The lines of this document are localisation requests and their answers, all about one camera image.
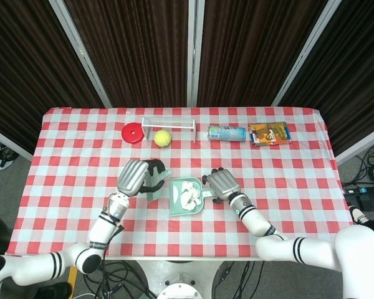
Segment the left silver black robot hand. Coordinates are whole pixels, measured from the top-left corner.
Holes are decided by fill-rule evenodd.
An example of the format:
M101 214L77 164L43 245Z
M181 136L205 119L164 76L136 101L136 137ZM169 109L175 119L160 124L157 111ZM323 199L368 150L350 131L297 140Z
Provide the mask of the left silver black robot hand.
M161 189L165 181L161 180L155 186L144 186L144 180L147 173L153 176L154 169L158 173L165 171L165 165L159 159L138 160L131 159L117 180L117 190L128 197L134 197L138 193L155 192Z

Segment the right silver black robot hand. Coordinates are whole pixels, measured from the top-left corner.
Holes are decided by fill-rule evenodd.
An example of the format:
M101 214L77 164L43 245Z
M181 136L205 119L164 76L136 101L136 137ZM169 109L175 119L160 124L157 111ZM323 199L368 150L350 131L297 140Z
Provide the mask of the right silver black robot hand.
M231 172L222 167L211 170L211 174L203 175L202 183L209 183L215 193L212 202L220 204L223 201L230 201L234 196L241 193L241 187Z

